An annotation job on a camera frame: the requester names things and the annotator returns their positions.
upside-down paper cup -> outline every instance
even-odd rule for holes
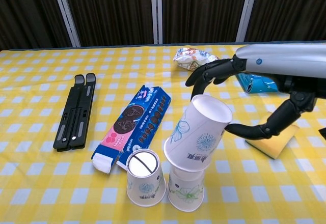
[[[158,155],[149,149],[134,151],[127,159],[127,194],[139,206],[159,203],[167,186]]]
[[[165,156],[173,166],[187,172],[206,169],[231,121],[232,112],[225,103],[208,95],[194,96],[164,143]]]
[[[170,168],[168,198],[171,204],[182,211],[192,212],[200,207],[204,199],[204,171],[183,172]]]

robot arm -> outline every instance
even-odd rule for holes
[[[317,98],[326,99],[326,45],[253,44],[241,47],[231,59],[216,60],[197,68],[186,81],[194,86],[192,97],[213,81],[223,83],[238,73],[271,78],[290,98],[263,125],[230,124],[225,129],[247,139],[271,138],[311,112]]]

stacked paper cups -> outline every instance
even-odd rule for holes
[[[196,95],[164,144],[171,163],[168,197],[182,211],[194,211],[204,198],[204,170],[219,144],[232,112],[221,101]]]

sponge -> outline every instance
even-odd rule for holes
[[[266,114],[260,121],[260,124],[266,123],[267,118],[271,115],[269,112]],[[269,157],[276,159],[279,157],[280,153],[290,141],[290,139],[298,131],[298,127],[295,125],[290,125],[284,129],[280,135],[272,136],[270,139],[261,139],[261,140],[246,140],[249,144],[259,149],[263,153],[267,154]]]

table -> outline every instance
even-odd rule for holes
[[[219,58],[239,45],[205,45]],[[189,104],[190,72],[172,62],[179,46],[55,49],[0,52],[0,221],[5,223],[326,223],[326,103],[303,114],[296,139],[272,160],[225,133],[205,176],[205,198],[195,212],[164,198],[151,208],[130,202],[126,172],[94,170],[91,155],[141,87],[162,86],[172,97],[150,149],[168,179],[165,139]],[[94,95],[84,149],[53,150],[58,122],[76,74],[94,72]],[[243,92],[235,77],[206,91],[222,99],[234,122],[256,124],[287,96]]]

